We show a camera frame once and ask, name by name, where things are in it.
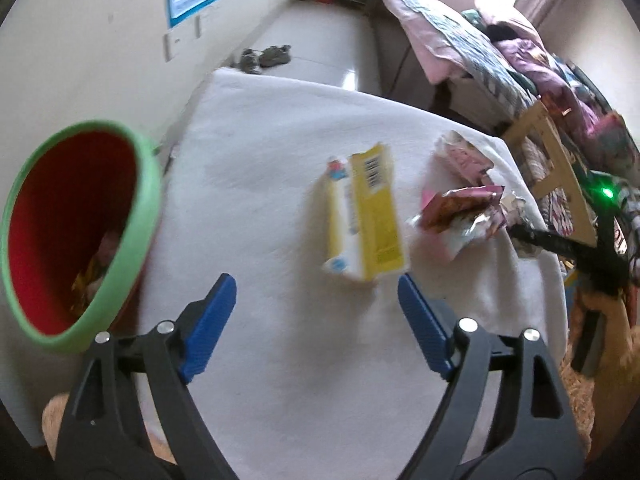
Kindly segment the yellow white carton box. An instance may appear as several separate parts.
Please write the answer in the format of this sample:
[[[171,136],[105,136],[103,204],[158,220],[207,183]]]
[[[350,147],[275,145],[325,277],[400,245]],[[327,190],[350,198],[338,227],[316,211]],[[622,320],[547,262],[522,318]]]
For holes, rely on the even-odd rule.
[[[369,284],[408,269],[393,182],[393,161],[383,143],[328,161],[328,258],[323,270]]]

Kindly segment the green red trash bucket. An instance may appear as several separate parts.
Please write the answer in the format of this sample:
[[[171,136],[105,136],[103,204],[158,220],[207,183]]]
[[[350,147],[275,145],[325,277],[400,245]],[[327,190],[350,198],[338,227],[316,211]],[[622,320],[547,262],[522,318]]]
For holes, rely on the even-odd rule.
[[[18,172],[1,221],[1,279],[20,329],[36,346],[83,352],[122,315],[137,289],[163,206],[155,143],[109,120],[50,136]],[[80,315],[74,281],[103,237],[119,242]]]

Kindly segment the wooden chair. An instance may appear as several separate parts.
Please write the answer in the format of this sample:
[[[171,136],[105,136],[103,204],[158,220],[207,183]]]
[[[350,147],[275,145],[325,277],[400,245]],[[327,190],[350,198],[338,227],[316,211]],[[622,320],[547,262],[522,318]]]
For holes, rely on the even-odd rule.
[[[579,185],[570,156],[563,148],[558,129],[544,103],[537,101],[523,112],[512,126],[503,133],[502,140],[515,153],[522,147],[525,139],[533,133],[538,136],[551,162],[549,173],[531,188],[536,200],[547,196],[557,188],[565,192],[567,208],[572,215],[573,231],[571,240],[594,247],[597,245],[597,233],[593,226],[587,202]]]

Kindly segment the crumpled silver printed wrapper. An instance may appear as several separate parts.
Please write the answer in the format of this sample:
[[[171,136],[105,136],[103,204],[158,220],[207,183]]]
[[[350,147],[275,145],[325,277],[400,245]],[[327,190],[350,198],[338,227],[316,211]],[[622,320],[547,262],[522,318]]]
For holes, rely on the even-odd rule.
[[[523,238],[528,231],[536,230],[535,223],[529,218],[526,200],[514,192],[506,193],[500,198],[500,207],[506,219],[506,230],[518,256],[520,258],[536,257],[539,254],[539,248],[528,238],[526,240]]]

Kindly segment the white table cloth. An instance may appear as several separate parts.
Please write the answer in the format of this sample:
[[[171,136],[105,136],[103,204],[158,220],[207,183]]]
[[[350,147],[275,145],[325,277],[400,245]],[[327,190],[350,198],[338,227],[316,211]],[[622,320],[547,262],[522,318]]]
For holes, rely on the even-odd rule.
[[[243,479],[393,479],[445,390],[413,338],[397,280],[358,284],[328,260],[326,164],[383,143],[420,289],[491,332],[541,332],[566,348],[555,256],[523,258],[506,233],[432,260],[411,224],[424,190],[457,180],[434,155],[452,123],[395,102],[295,79],[217,70],[183,127],[141,289],[146,332],[220,274],[238,301],[190,391]]]

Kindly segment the pink torn wrapper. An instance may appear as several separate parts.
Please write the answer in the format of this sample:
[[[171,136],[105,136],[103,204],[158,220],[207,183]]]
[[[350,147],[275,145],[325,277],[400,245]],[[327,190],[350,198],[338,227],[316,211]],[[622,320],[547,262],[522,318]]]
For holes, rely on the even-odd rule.
[[[436,143],[436,156],[458,177],[473,186],[493,185],[494,163],[457,131],[444,133]]]

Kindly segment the purple blanket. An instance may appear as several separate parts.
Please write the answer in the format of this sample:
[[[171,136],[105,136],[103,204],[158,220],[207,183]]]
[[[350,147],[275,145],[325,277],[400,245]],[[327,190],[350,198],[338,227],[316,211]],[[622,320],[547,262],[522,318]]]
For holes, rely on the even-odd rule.
[[[536,42],[515,38],[496,41],[495,46],[514,70],[532,81],[548,110],[564,117],[569,133],[586,133],[597,123],[597,114],[552,68],[547,51]]]

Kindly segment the bed with plaid quilt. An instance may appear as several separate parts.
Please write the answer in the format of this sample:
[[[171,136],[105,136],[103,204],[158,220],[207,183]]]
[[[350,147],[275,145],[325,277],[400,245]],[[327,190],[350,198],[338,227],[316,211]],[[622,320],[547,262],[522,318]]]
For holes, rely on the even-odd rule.
[[[452,108],[473,125],[499,133],[537,101],[544,102],[532,81],[514,70],[495,46],[496,41],[522,38],[510,26],[480,30],[439,0],[382,3],[398,19],[428,82],[434,87],[448,84]],[[552,68],[570,84],[547,53]]]

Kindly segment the left grey sneaker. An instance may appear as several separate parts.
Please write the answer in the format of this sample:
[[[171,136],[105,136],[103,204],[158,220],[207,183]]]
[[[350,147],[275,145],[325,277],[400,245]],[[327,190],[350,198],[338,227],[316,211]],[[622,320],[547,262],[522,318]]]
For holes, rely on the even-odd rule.
[[[259,54],[253,49],[245,49],[239,59],[239,70],[243,73],[250,75],[260,75],[262,73],[262,66],[259,62]]]

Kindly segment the grey sneaker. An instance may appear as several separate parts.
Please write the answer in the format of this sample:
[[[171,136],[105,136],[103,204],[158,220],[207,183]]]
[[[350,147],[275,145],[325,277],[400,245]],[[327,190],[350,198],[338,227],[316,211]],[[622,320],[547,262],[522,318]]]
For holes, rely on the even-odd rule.
[[[253,49],[245,49],[239,59],[239,70],[243,73],[250,75],[260,75],[262,73],[262,66],[259,62],[259,54]]]
[[[291,62],[291,46],[284,44],[283,46],[271,46],[263,50],[258,56],[258,62],[261,68],[271,68],[285,65]]]

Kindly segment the right grey sneaker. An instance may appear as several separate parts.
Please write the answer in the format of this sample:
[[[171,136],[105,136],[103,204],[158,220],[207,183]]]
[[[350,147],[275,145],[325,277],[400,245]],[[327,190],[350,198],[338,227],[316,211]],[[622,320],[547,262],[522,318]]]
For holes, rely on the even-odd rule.
[[[258,62],[261,68],[271,68],[285,65],[291,62],[291,46],[284,44],[283,46],[271,46],[263,50],[258,56]]]

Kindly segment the pink pillow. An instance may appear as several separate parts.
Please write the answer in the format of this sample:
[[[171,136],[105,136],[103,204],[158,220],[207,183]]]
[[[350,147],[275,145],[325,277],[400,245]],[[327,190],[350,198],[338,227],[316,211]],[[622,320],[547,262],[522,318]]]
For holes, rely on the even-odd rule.
[[[544,46],[535,26],[506,0],[474,0],[474,6],[487,25],[506,24],[518,36],[532,40],[538,47]]]

